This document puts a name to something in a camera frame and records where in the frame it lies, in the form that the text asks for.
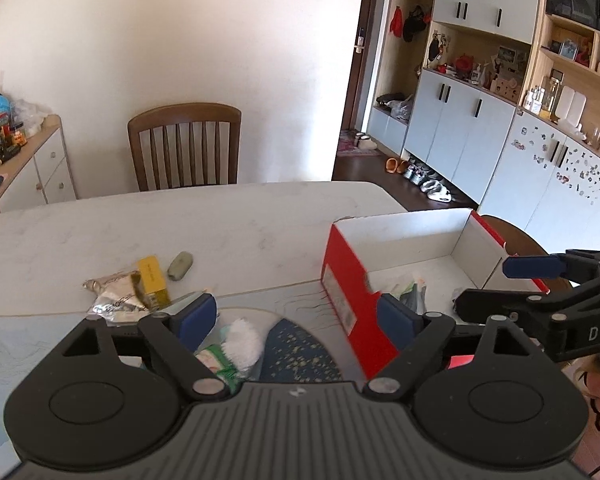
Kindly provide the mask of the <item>green white character pouch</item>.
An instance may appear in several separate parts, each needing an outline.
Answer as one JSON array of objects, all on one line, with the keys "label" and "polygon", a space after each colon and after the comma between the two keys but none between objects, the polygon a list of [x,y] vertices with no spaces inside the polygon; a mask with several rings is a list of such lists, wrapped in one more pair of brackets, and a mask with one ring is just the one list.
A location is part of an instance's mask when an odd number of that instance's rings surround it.
[{"label": "green white character pouch", "polygon": [[225,338],[227,327],[228,325],[221,330],[221,342],[219,344],[208,344],[207,347],[196,351],[195,356],[216,378],[227,385],[231,393],[234,393],[249,374],[247,376],[239,374],[222,350],[221,344]]}]

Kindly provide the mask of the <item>silver foil packet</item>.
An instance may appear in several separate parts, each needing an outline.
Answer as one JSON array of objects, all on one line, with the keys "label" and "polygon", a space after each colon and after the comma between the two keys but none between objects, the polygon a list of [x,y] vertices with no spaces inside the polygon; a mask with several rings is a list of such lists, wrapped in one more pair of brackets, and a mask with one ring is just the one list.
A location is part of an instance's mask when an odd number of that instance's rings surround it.
[{"label": "silver foil packet", "polygon": [[149,313],[140,293],[140,274],[137,271],[91,278],[83,283],[83,287],[96,296],[88,310],[91,315],[99,315],[113,323],[125,323]]}]

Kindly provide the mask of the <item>white fluffy item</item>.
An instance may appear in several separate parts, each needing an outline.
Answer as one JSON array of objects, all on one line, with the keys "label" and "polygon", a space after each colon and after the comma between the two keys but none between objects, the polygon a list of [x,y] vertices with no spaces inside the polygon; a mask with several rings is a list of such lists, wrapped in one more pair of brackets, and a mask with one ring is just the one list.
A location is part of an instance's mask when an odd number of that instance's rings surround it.
[{"label": "white fluffy item", "polygon": [[262,356],[264,339],[256,326],[238,318],[227,327],[221,347],[238,373],[247,376]]}]

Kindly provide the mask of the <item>grey green oval case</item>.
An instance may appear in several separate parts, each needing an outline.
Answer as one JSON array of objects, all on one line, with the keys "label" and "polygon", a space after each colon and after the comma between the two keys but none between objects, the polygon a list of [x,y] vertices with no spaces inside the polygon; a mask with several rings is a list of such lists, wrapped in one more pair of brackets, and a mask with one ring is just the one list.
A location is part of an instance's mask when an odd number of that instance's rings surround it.
[{"label": "grey green oval case", "polygon": [[171,281],[178,282],[186,275],[194,262],[190,252],[180,252],[170,263],[166,275]]}]

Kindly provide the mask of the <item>yellow small carton box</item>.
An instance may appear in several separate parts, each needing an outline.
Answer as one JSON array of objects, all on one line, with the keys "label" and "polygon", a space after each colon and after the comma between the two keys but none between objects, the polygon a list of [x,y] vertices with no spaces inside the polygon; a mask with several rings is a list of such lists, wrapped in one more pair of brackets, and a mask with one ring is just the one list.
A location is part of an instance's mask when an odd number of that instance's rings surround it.
[{"label": "yellow small carton box", "polygon": [[148,256],[137,263],[140,274],[140,289],[144,303],[149,310],[161,310],[169,307],[171,298],[166,287],[166,279],[156,256]]}]

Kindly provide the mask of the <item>right wooden chair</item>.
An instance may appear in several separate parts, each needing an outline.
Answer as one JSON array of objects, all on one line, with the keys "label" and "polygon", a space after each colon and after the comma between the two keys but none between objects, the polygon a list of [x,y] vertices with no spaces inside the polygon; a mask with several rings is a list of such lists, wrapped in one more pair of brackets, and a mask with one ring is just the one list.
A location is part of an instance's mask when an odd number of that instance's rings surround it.
[{"label": "right wooden chair", "polygon": [[[504,242],[510,256],[547,256],[547,252],[528,234],[498,217],[485,214],[481,219]],[[564,278],[541,278],[542,292],[565,292],[572,285]]]}]

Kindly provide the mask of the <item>wooden chair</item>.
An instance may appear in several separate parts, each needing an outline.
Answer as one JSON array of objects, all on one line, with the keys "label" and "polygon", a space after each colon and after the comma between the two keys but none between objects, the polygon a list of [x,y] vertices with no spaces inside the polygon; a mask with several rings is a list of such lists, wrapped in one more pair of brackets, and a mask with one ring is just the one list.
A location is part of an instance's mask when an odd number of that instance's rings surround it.
[{"label": "wooden chair", "polygon": [[[485,214],[481,219],[504,242],[510,256],[547,256],[547,252],[528,234],[498,217]],[[565,292],[572,285],[564,278],[541,278],[542,292]]]},{"label": "wooden chair", "polygon": [[159,106],[128,122],[138,189],[189,188],[238,181],[242,112],[221,103]]}]

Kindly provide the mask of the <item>red white cardboard box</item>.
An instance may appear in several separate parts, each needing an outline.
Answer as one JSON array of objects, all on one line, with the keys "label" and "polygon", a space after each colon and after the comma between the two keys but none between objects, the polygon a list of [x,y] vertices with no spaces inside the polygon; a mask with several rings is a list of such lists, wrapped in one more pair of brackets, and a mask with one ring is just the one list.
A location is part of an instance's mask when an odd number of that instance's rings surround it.
[{"label": "red white cardboard box", "polygon": [[378,326],[382,294],[422,285],[424,307],[451,315],[452,299],[466,288],[548,291],[537,278],[506,278],[507,257],[505,238],[470,209],[342,219],[330,227],[321,281],[370,379],[398,355]]}]

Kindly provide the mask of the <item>blue speckled round mat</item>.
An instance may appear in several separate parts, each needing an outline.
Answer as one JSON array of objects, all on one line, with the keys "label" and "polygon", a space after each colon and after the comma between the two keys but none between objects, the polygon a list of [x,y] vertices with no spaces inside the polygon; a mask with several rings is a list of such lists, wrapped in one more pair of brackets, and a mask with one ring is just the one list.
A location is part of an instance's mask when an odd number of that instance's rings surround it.
[{"label": "blue speckled round mat", "polygon": [[282,316],[257,309],[221,309],[214,329],[198,350],[221,342],[221,330],[238,318],[257,327],[264,339],[260,360],[244,380],[250,382],[340,382],[340,370],[321,341]]}]

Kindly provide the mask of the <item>pair of grey shoes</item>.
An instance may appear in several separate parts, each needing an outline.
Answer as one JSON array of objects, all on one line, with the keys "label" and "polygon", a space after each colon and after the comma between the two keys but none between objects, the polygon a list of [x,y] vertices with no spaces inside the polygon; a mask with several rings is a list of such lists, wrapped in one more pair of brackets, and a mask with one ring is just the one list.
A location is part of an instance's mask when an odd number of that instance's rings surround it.
[{"label": "pair of grey shoes", "polygon": [[407,162],[404,177],[414,184],[428,200],[442,204],[452,203],[451,190],[443,178],[423,162],[410,159]]}]

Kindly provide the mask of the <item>orange slippers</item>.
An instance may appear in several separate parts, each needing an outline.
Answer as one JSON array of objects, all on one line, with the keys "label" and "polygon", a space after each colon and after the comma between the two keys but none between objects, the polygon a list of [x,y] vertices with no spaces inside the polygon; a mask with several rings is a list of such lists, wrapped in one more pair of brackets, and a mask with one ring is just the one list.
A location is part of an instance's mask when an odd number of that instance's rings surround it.
[{"label": "orange slippers", "polygon": [[385,172],[387,174],[405,174],[407,166],[407,160],[390,157],[385,162]]}]

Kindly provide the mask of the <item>far wooden chair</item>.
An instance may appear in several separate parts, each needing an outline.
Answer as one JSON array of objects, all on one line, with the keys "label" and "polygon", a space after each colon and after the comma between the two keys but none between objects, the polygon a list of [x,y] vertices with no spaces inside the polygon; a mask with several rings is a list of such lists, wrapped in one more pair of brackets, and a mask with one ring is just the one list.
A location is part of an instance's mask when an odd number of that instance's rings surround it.
[{"label": "far wooden chair", "polygon": [[242,112],[221,103],[159,106],[128,122],[138,189],[189,188],[238,181]]}]

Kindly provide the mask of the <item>entry rug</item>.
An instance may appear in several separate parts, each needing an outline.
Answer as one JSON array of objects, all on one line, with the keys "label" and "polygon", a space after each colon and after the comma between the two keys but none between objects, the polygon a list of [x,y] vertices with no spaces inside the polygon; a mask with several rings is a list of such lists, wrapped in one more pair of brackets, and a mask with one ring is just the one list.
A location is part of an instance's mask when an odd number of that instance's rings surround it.
[{"label": "entry rug", "polygon": [[366,133],[341,131],[338,140],[338,157],[374,156],[377,143]]}]

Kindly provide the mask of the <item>white drawer sideboard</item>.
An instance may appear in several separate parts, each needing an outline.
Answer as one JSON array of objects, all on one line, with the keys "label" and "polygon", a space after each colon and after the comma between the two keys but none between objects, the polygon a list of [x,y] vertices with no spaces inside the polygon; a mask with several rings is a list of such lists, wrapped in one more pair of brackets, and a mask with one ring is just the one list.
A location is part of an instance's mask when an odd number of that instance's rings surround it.
[{"label": "white drawer sideboard", "polygon": [[61,119],[47,116],[41,130],[30,136],[17,155],[0,162],[0,212],[77,198]]}]

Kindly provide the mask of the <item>white wall cabinet unit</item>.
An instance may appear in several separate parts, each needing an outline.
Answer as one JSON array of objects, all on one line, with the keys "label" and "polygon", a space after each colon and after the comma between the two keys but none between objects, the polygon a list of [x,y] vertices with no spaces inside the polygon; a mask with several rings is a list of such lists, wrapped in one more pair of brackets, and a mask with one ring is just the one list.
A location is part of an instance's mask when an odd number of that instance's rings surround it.
[{"label": "white wall cabinet unit", "polygon": [[365,128],[548,252],[600,249],[600,0],[385,0]]}]

